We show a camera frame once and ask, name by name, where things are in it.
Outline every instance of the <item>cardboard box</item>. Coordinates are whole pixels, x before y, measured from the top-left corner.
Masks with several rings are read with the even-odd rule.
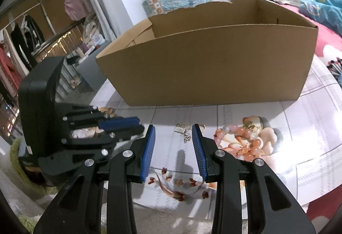
[[[317,33],[267,0],[210,2],[141,21],[96,62],[131,106],[296,100]]]

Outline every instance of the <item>hanging clothes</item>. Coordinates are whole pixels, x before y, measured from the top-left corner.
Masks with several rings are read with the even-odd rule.
[[[18,90],[21,82],[21,77],[15,69],[11,59],[5,53],[2,45],[0,45],[0,65],[6,73],[7,77],[12,81],[13,87]]]
[[[64,10],[73,21],[79,21],[93,11],[89,0],[65,0]]]
[[[13,65],[16,67],[21,78],[24,78],[26,75],[28,75],[29,71],[20,59],[17,51],[15,50],[13,42],[5,28],[0,31],[0,44],[2,44],[2,46],[7,48],[7,50],[10,52]]]
[[[20,27],[17,23],[15,24],[14,30],[11,32],[11,39],[12,39],[12,42],[13,42],[15,49],[17,50],[17,53],[18,53],[20,59],[24,63],[25,67],[29,71],[31,71],[32,68],[36,67],[37,61],[35,60],[35,58],[31,54],[28,46],[26,45],[25,39],[23,37],[23,33],[21,32]],[[26,59],[28,60],[28,63],[27,63],[26,59],[24,58],[20,48],[23,50],[23,52],[26,56]]]
[[[43,32],[30,15],[25,15],[22,22],[22,29],[30,52],[37,50],[45,42]]]
[[[14,98],[8,92],[2,81],[0,81],[0,94],[8,105],[10,105],[11,107],[15,106]]]
[[[17,95],[17,92],[15,91],[15,89],[13,88],[13,86],[11,85],[10,81],[8,80],[7,76],[5,75],[5,73],[3,72],[1,68],[0,68],[0,79],[2,83],[6,86],[6,89],[8,90],[8,92],[14,98]]]

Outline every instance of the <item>pink clothing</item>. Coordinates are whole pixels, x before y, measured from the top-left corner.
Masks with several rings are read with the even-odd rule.
[[[92,11],[88,0],[65,0],[64,10],[73,21],[79,21]]]
[[[7,74],[7,77],[12,81],[13,87],[18,90],[20,82],[21,82],[21,77],[17,70],[15,69],[11,59],[6,55],[2,45],[0,44],[0,65]]]
[[[342,52],[342,38],[340,35],[336,34],[334,31],[327,28],[325,25],[317,23],[311,20],[310,18],[305,17],[304,15],[300,14],[298,12],[298,8],[294,6],[290,6],[290,5],[281,5],[281,6],[297,13],[298,15],[303,16],[304,18],[306,18],[307,20],[309,20],[310,22],[318,26],[318,38],[317,38],[316,49],[315,49],[315,54],[317,56],[319,57],[323,56],[323,49],[325,45],[332,45],[337,50]]]

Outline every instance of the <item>table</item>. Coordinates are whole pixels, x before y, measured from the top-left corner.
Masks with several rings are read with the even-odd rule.
[[[205,124],[204,136],[213,138],[216,129],[224,124],[242,125],[242,118],[262,117],[278,137],[275,152],[266,161],[285,183],[300,205],[307,204],[342,184],[342,89],[314,56],[302,93],[297,101],[235,104],[219,106],[150,106],[130,107],[107,80],[91,102],[110,106],[124,117],[138,116],[145,130],[156,127],[156,143],[148,177],[161,176],[163,167],[172,175],[163,183],[171,189],[190,194],[198,187],[189,186],[189,178],[201,181],[192,142],[184,143],[175,133],[175,125],[184,121]],[[118,150],[125,150],[123,143]],[[175,180],[184,184],[176,186]],[[202,192],[209,198],[203,199]],[[156,210],[199,219],[212,219],[215,191],[203,185],[182,202],[166,196],[159,186],[133,184],[133,201]],[[242,216],[247,218],[246,204]]]
[[[98,90],[102,84],[106,81],[106,77],[100,71],[100,67],[96,63],[96,56],[102,52],[111,42],[106,41],[99,47],[96,51],[90,54],[86,59],[84,59],[76,69],[89,84],[93,90]]]

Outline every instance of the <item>bead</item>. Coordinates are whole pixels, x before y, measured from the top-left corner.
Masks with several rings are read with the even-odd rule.
[[[250,139],[257,139],[258,137],[258,133],[257,132],[251,132],[251,134],[249,135]]]
[[[223,150],[233,155],[234,157],[237,155],[237,151],[233,148],[226,147],[226,148],[223,148]]]
[[[243,135],[243,133],[245,132],[245,129],[243,127],[239,127],[237,128],[237,130],[235,131],[235,135]]]
[[[224,135],[226,135],[227,133],[229,133],[230,129],[229,129],[229,125],[224,125],[221,129],[221,131],[224,133]]]
[[[219,138],[219,139],[223,139],[225,134],[222,130],[219,130],[219,131],[216,131],[216,136]]]
[[[250,129],[245,129],[244,133],[243,133],[243,137],[244,138],[249,138],[251,135],[251,130]]]
[[[228,127],[233,133],[235,133],[236,130],[238,129],[238,125],[228,125]]]
[[[254,158],[251,153],[244,153],[245,161],[251,162]]]
[[[221,143],[221,139],[218,137],[214,137],[216,145],[219,145]]]
[[[259,155],[259,152],[260,152],[259,147],[257,147],[257,146],[252,147],[252,149],[251,149],[252,155],[257,156],[257,155]]]
[[[261,140],[260,139],[254,139],[253,140],[253,147],[258,147],[261,145]]]

